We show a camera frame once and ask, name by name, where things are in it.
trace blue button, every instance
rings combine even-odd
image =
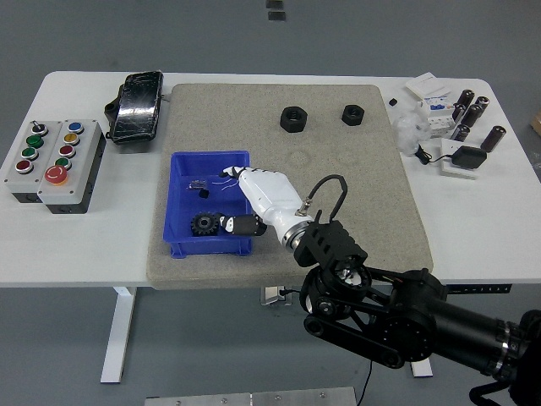
[[[83,124],[81,123],[71,123],[68,126],[69,131],[74,132],[76,134],[80,134],[83,132]]]

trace control box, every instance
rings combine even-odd
[[[62,121],[32,122],[17,150],[17,156],[9,165],[3,180],[12,195],[21,203],[41,203],[37,190],[49,158],[57,143]]]
[[[31,139],[35,141],[32,145],[29,138],[25,139],[21,146],[25,151],[21,152],[22,159],[15,160],[4,183],[19,201],[44,203],[53,214],[86,213],[105,150],[105,138],[96,120],[54,123],[58,126],[56,137],[43,136],[42,142]],[[33,161],[25,157],[32,152],[27,151],[31,148],[39,154]]]

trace red button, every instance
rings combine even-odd
[[[32,169],[34,169],[34,165],[32,164],[32,162],[25,159],[23,161],[17,162],[17,164],[15,165],[15,170],[18,173],[22,173],[23,175],[29,173]]]
[[[45,171],[45,179],[52,184],[59,185],[63,183],[68,177],[68,171],[62,165],[55,165],[54,167],[49,167]]]
[[[71,145],[65,145],[58,150],[58,154],[60,154],[60,156],[71,158],[73,155],[75,155],[75,148],[73,148]]]

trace black hex nut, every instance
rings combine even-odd
[[[356,104],[348,104],[344,107],[342,121],[347,125],[360,125],[363,122],[364,110]]]
[[[306,126],[308,114],[297,106],[284,108],[280,116],[280,126],[288,133],[300,133]]]

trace green button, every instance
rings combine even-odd
[[[24,148],[20,155],[24,159],[30,159],[31,161],[38,157],[37,150],[35,148]]]
[[[68,158],[58,158],[55,162],[55,165],[62,165],[66,169],[71,168],[71,161]]]
[[[43,146],[43,140],[39,135],[31,135],[26,139],[26,144],[32,148],[40,148]]]

